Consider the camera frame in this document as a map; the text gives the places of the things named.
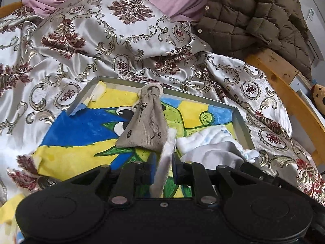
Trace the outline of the white sock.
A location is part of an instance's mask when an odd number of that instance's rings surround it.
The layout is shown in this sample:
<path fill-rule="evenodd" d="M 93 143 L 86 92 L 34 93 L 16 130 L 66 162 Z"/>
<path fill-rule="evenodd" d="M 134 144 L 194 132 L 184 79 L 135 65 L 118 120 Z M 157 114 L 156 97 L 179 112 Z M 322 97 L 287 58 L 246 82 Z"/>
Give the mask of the white sock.
<path fill-rule="evenodd" d="M 171 166 L 171 158 L 176 147 L 177 130 L 168 128 L 167 140 L 162 148 L 158 167 L 155 172 L 154 182 L 149 188 L 150 196 L 152 198 L 160 198 L 166 184 L 169 169 Z"/>

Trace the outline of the white quilted baby cloth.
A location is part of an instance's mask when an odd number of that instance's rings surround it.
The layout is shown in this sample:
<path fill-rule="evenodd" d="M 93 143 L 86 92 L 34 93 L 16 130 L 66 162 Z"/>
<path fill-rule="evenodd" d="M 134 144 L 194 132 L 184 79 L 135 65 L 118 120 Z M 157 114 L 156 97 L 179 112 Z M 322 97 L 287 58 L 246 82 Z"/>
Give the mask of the white quilted baby cloth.
<path fill-rule="evenodd" d="M 176 147 L 182 162 L 196 162 L 208 170 L 219 165 L 239 169 L 246 162 L 255 163 L 259 152 L 244 149 L 224 125 L 209 126 L 188 137 L 177 138 Z"/>

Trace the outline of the beige drawstring pouch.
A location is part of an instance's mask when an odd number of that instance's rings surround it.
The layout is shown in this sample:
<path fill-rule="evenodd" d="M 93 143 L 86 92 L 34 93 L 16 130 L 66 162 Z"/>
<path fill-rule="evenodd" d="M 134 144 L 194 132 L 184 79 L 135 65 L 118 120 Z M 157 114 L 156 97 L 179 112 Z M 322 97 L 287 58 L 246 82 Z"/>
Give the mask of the beige drawstring pouch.
<path fill-rule="evenodd" d="M 138 92 L 138 100 L 132 106 L 134 114 L 116 142 L 116 148 L 135 148 L 160 152 L 167 140 L 167 122 L 160 97 L 163 87 L 149 83 Z"/>

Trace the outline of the grey tray with painting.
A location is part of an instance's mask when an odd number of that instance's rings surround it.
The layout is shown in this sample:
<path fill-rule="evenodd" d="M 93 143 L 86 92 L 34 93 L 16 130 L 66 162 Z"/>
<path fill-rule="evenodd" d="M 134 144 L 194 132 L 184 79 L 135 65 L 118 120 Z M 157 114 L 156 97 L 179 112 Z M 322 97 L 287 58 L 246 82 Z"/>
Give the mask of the grey tray with painting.
<path fill-rule="evenodd" d="M 132 205 L 108 202 L 121 169 L 146 162 L 151 151 L 115 145 L 133 116 L 135 91 L 104 78 L 88 85 L 84 96 L 97 86 L 103 95 L 61 113 L 36 150 L 37 173 L 59 183 L 19 201 L 7 226 L 10 242 L 253 243 L 220 209 L 197 205 L 190 186 L 176 186 L 172 178 L 161 198 L 150 198 L 149 185 L 141 185 Z"/>

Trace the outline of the floral satin bedspread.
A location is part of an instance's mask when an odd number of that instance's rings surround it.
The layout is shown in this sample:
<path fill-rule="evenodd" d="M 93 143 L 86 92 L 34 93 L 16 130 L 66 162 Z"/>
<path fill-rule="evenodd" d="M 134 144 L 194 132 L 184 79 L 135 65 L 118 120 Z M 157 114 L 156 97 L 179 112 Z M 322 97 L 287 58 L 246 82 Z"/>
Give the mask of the floral satin bedspread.
<path fill-rule="evenodd" d="M 37 190 L 41 175 L 32 158 L 50 125 L 89 81 L 108 76 L 160 83 L 236 106 L 260 153 L 262 170 L 324 203 L 324 179 L 292 138 L 287 110 L 261 70 L 211 51 L 180 60 L 161 56 L 135 62 L 121 55 L 110 61 L 88 56 L 60 61 L 33 45 L 44 19 L 29 7 L 1 19 L 1 177 L 10 178 L 9 198 L 20 190 Z"/>

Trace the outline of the floral satin pillow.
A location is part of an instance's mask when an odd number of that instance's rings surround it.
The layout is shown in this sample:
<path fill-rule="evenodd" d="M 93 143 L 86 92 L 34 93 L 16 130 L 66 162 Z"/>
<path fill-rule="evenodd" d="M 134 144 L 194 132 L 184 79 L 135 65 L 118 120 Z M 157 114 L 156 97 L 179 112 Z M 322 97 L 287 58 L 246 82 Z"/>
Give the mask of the floral satin pillow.
<path fill-rule="evenodd" d="M 41 54 L 60 61 L 125 55 L 131 61 L 161 56 L 186 59 L 211 47 L 188 23 L 172 20 L 148 0 L 67 0 L 33 34 Z"/>

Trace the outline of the brown quilted jacket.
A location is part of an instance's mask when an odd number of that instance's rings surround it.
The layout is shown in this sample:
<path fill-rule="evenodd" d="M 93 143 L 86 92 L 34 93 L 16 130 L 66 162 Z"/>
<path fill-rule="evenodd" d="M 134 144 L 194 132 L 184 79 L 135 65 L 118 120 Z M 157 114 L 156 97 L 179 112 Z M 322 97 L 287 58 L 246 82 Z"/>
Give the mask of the brown quilted jacket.
<path fill-rule="evenodd" d="M 196 30 L 216 54 L 244 60 L 265 47 L 312 79 L 299 0 L 207 0 Z"/>

